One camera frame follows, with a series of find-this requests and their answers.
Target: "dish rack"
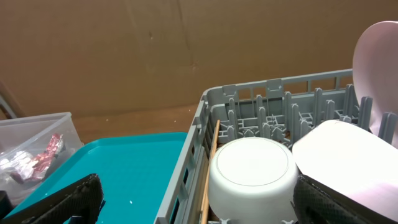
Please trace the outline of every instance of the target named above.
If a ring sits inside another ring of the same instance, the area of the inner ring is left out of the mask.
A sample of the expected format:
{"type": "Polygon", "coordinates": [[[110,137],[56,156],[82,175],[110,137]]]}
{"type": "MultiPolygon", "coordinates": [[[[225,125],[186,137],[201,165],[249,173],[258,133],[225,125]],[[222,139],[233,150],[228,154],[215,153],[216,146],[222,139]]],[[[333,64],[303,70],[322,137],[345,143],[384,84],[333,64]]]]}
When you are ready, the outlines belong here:
{"type": "MultiPolygon", "coordinates": [[[[197,224],[201,219],[201,200],[208,168],[208,156],[216,121],[221,121],[218,142],[237,138],[263,137],[279,141],[289,149],[322,121],[339,119],[369,130],[373,99],[364,97],[361,106],[354,86],[340,88],[352,70],[316,73],[259,82],[225,85],[206,90],[199,102],[182,152],[175,166],[155,224],[197,224]],[[334,88],[312,89],[317,80],[334,79],[334,88]],[[307,90],[292,94],[287,85],[303,83],[307,90]],[[254,95],[256,89],[265,95],[254,95]],[[239,98],[249,90],[249,99],[239,98]]],[[[385,113],[379,137],[391,143],[397,116],[385,113]]]]}

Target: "wooden stick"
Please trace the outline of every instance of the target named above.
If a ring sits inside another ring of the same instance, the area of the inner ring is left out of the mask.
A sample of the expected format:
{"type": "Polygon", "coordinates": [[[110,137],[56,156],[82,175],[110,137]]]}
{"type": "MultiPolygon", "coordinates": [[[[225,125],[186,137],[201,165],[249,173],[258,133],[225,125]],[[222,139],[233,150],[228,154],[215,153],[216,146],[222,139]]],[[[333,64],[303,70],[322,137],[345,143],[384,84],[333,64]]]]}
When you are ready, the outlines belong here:
{"type": "Polygon", "coordinates": [[[217,150],[217,140],[218,140],[218,131],[220,130],[220,121],[217,121],[216,129],[214,131],[213,136],[213,144],[211,145],[210,157],[209,157],[209,167],[207,169],[205,190],[203,193],[203,199],[201,203],[201,224],[207,224],[207,218],[209,214],[209,198],[207,197],[208,186],[209,186],[209,173],[210,173],[210,164],[217,150]]]}

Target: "brown cardboard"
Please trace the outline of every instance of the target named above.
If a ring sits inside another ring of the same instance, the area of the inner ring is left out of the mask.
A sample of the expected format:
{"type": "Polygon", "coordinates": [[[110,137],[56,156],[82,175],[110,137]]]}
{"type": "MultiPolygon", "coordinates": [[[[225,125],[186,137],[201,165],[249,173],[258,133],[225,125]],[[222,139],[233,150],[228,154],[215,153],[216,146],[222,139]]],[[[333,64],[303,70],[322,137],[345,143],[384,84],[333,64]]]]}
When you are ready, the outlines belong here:
{"type": "Polygon", "coordinates": [[[230,83],[351,67],[398,1],[0,1],[0,93],[20,116],[196,103],[230,83]]]}

